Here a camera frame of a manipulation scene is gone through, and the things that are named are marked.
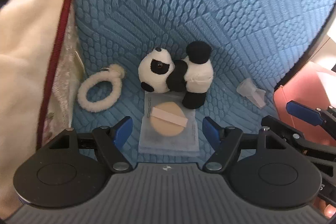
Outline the person's right hand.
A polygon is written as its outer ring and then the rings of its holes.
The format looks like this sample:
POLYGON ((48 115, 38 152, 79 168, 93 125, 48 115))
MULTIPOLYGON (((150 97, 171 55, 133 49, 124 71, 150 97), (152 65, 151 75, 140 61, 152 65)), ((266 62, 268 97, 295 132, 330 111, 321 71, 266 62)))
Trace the person's right hand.
POLYGON ((315 199, 314 206, 328 219, 331 219, 335 215, 336 208, 319 197, 315 199))

